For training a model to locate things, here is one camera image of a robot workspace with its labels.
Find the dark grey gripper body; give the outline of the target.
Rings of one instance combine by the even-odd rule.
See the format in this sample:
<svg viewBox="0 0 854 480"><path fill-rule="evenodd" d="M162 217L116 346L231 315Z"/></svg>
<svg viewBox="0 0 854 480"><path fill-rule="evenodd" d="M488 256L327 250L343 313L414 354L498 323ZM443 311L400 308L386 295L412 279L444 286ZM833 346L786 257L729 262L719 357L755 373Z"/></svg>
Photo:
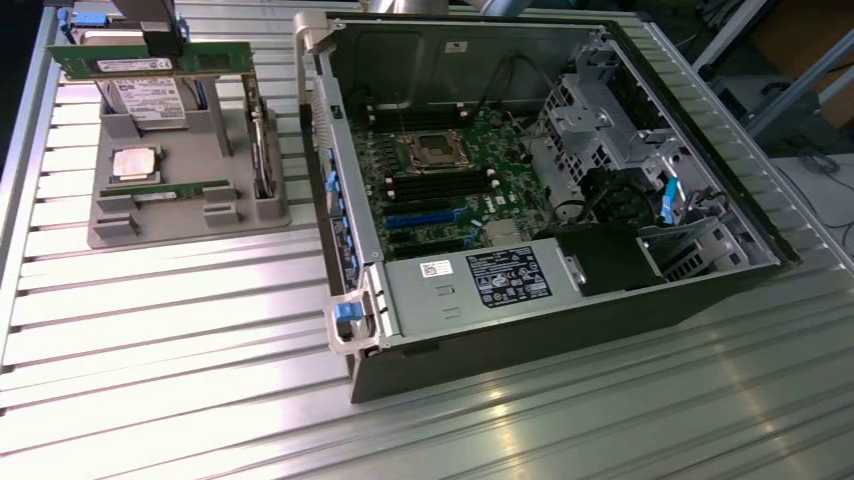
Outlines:
<svg viewBox="0 0 854 480"><path fill-rule="evenodd" d="M122 15L140 24L143 31L171 31L176 22L174 0L114 0Z"/></svg>

